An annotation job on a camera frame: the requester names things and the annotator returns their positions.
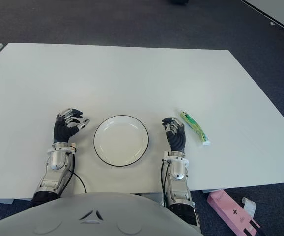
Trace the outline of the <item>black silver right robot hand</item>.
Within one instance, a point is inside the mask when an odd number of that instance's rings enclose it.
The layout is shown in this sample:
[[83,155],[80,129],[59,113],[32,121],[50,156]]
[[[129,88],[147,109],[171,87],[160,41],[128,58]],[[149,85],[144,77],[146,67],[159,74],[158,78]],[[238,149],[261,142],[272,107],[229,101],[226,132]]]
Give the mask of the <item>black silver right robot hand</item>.
[[171,151],[184,153],[186,145],[185,126],[177,118],[168,117],[162,120],[162,125],[166,132],[166,138]]

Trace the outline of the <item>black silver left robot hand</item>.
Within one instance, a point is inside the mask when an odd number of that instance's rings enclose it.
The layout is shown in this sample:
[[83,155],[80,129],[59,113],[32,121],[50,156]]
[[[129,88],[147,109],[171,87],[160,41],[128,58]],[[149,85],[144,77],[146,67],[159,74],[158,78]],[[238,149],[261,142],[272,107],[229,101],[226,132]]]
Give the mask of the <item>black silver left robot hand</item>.
[[85,128],[90,120],[80,121],[82,118],[83,112],[74,108],[68,108],[57,114],[54,125],[54,143],[67,143],[70,137]]

